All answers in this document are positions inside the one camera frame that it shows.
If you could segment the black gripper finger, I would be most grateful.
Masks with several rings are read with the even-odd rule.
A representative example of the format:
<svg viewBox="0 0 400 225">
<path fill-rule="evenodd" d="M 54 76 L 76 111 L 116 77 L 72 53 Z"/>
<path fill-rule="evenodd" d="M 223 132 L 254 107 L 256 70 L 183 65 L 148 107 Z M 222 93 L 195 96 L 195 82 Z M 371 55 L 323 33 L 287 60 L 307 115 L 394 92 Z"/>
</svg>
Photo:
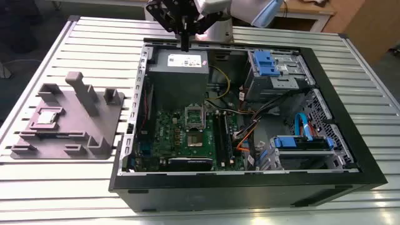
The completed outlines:
<svg viewBox="0 0 400 225">
<path fill-rule="evenodd" d="M 174 32 L 175 35 L 180 38 L 180 50 L 186 51 L 186 29 L 183 24 L 183 19 L 180 21 L 168 22 L 167 19 L 163 18 L 160 9 L 160 3 L 156 1 L 148 1 L 146 5 L 146 9 L 152 15 L 154 19 L 160 23 L 162 27 L 167 32 Z"/>
<path fill-rule="evenodd" d="M 224 12 L 216 12 L 192 22 L 184 19 L 184 29 L 186 52 L 190 50 L 191 41 L 196 35 L 206 34 L 207 41 L 227 42 L 231 40 L 231 16 Z"/>
</svg>

